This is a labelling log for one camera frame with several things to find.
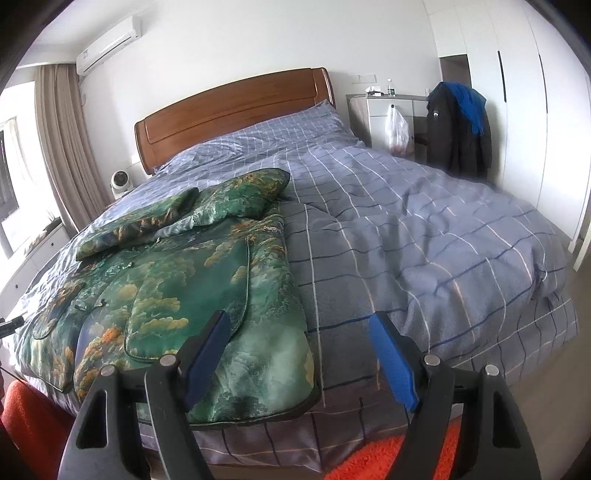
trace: plastic bag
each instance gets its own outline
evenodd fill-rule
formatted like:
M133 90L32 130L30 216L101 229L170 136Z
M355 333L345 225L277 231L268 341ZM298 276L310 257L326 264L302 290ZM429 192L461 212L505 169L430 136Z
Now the plastic bag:
M388 109L386 139L388 152L391 155L403 157L407 154L408 142L410 140L408 122L394 105Z

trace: light switch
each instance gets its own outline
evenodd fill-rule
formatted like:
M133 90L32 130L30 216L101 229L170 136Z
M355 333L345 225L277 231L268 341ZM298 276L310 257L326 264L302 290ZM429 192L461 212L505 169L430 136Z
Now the light switch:
M354 75L353 76L353 83L376 83L376 77L373 73L368 73L365 75Z

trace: metal bolt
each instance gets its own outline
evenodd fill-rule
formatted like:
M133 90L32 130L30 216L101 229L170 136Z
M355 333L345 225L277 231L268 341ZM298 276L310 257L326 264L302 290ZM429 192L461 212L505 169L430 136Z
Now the metal bolt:
M439 360L439 357L437 355L428 353L427 355L425 355L425 363L430 367L436 367L441 363L441 360Z
M160 365L162 365L163 367L170 367L170 365L174 365L176 361L177 357L175 355L167 353L166 355L163 355L160 359Z
M496 377L499 374L499 369L492 364L488 364L486 367L484 367L484 371L491 377Z
M103 368L100 369L100 374L103 377L110 377L115 373L115 366L114 365L105 365Z

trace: wardrobe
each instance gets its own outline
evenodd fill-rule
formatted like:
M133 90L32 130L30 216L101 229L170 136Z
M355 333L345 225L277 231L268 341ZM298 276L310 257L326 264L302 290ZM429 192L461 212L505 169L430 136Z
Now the wardrobe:
M424 0L439 57L466 55L487 98L489 179L527 200L571 240L589 201L589 77L560 33L525 0Z

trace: floor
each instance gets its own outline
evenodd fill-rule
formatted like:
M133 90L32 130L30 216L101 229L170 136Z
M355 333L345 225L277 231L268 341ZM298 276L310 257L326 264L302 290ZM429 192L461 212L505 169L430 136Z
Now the floor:
M591 435L591 258L570 270L569 289L579 314L579 335L512 390L530 431L544 480L560 480ZM166 479L157 460L153 478ZM306 469L216 466L225 480L318 480Z

